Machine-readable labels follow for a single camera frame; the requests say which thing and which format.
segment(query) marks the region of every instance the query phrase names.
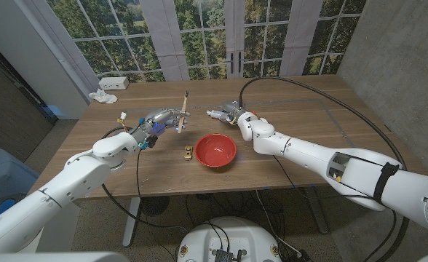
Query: window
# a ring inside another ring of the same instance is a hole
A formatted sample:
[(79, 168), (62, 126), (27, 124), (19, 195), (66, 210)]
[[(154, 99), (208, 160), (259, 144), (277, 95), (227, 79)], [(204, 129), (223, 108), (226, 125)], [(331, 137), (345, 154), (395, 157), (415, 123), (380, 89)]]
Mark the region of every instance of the window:
[(47, 0), (98, 78), (164, 81), (139, 0)]
[(175, 0), (175, 11), (190, 79), (227, 78), (223, 0)]
[(366, 0), (324, 0), (303, 75), (336, 74)]
[(291, 0), (245, 2), (243, 77), (279, 76)]

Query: wooden table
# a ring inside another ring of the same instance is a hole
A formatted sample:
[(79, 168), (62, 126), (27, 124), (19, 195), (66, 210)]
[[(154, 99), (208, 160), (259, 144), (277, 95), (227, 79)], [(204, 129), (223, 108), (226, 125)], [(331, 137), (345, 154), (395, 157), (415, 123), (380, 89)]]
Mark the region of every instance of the wooden table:
[[(392, 139), (403, 155), (408, 169), (427, 174), (421, 162), (388, 130), (381, 120), (338, 76), (297, 76), (297, 81), (316, 87), (366, 115)], [(141, 196), (196, 194), (219, 191), (244, 191), (263, 188), (286, 188), (290, 182), (272, 156), (257, 154), (253, 142), (242, 139), (239, 128), (211, 119), (206, 110), (216, 109), (223, 101), (236, 100), (249, 79), (223, 79), (189, 82), (155, 82), (131, 84), (126, 90), (112, 91), (119, 100), (114, 104), (93, 101), (54, 155), (31, 189), (44, 185), (62, 169), (74, 154), (92, 148), (106, 131), (118, 125), (120, 112), (127, 112), (126, 124), (134, 127), (140, 117), (155, 108), (180, 108), (185, 90), (189, 91), (186, 110), (191, 113), (187, 128), (177, 134), (166, 130), (154, 148), (140, 155)], [(393, 156), (385, 142), (362, 120), (334, 102), (286, 82), (261, 80), (251, 84), (244, 94), (249, 111), (266, 118), (275, 129), (292, 137), (334, 148), (360, 147)], [(204, 135), (222, 133), (237, 144), (235, 160), (226, 168), (210, 169), (195, 158), (183, 159), (185, 145), (195, 145)], [(285, 169), (297, 186), (323, 185), (318, 175), (282, 159)], [(135, 197), (136, 156), (127, 166), (106, 181), (116, 197)], [(101, 188), (90, 197), (105, 197)]]

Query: concrete wall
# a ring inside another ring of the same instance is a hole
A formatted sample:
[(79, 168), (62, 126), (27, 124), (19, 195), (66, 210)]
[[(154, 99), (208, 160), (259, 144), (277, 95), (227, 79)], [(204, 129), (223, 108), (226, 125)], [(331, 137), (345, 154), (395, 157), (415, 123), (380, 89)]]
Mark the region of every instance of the concrete wall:
[(0, 52), (59, 119), (78, 119), (87, 103), (14, 1), (0, 1)]
[(368, 0), (337, 74), (428, 169), (428, 1)]

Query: wooden stick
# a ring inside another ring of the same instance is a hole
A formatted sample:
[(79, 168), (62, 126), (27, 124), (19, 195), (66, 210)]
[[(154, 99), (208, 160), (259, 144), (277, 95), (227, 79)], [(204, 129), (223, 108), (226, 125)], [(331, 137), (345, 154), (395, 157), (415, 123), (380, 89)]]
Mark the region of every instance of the wooden stick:
[[(185, 100), (183, 101), (183, 106), (182, 106), (182, 112), (185, 112), (186, 110), (186, 100), (188, 99), (188, 90), (185, 91)], [(182, 116), (180, 118), (180, 121), (178, 123), (178, 133), (180, 134), (182, 132), (182, 128), (183, 128), (183, 120), (185, 120), (185, 117)]]

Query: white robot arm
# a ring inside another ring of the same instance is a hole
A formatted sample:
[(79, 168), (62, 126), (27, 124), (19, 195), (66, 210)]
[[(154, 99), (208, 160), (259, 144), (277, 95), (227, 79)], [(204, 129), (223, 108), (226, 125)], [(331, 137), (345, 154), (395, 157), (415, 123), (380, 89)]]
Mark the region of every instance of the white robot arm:
[(155, 110), (138, 127), (99, 140), (92, 149), (71, 157), (50, 182), (0, 215), (0, 253), (23, 249), (62, 207), (122, 169), (125, 156), (153, 147), (165, 128), (176, 126), (181, 116), (189, 115), (177, 109)]
[(259, 154), (282, 156), (324, 178), (338, 193), (359, 205), (393, 209), (428, 229), (428, 176), (401, 170), (392, 157), (361, 148), (327, 148), (276, 132), (265, 119), (225, 102), (212, 118), (238, 124)]

